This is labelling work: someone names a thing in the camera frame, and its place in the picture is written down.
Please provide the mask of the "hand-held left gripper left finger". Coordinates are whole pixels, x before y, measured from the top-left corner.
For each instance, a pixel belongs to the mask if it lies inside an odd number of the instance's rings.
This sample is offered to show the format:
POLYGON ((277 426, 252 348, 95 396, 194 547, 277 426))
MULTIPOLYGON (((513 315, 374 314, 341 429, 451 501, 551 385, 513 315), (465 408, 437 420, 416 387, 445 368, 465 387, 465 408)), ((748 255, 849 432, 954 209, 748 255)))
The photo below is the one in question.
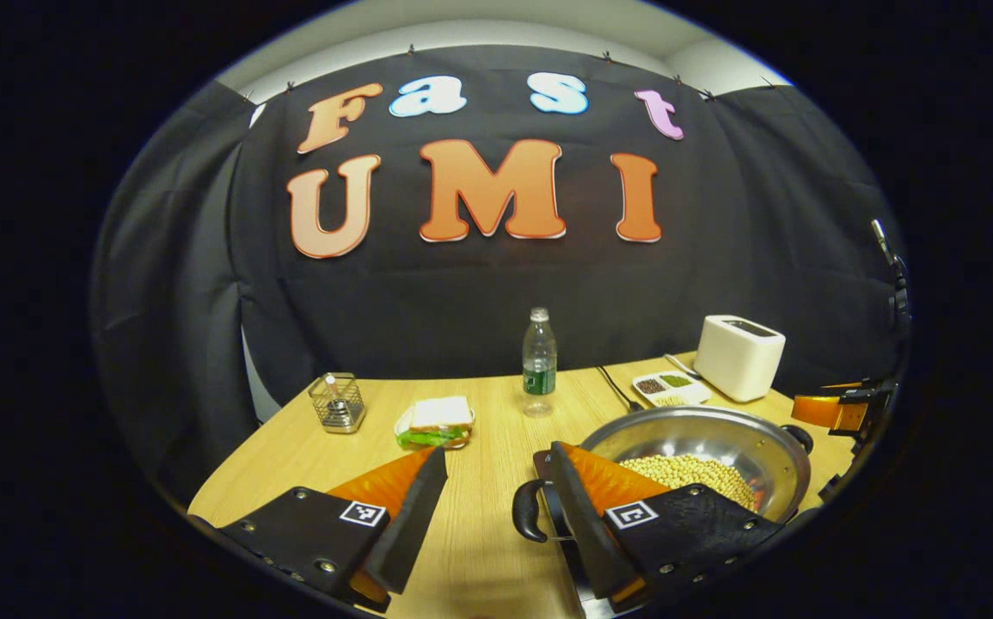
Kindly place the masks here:
POLYGON ((383 612, 406 589, 446 479, 444 448, 429 446, 331 490, 292 487, 218 533, 301 586, 383 612))

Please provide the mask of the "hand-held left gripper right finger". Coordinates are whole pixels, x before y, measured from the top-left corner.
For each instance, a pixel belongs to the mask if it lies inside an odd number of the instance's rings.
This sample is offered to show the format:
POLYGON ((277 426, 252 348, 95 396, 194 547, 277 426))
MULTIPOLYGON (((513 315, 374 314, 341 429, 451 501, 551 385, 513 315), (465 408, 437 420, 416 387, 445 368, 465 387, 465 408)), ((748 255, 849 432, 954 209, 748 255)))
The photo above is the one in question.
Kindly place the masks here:
POLYGON ((674 604, 730 579, 783 525, 704 483, 669 489, 555 440, 550 480, 595 594, 674 604))

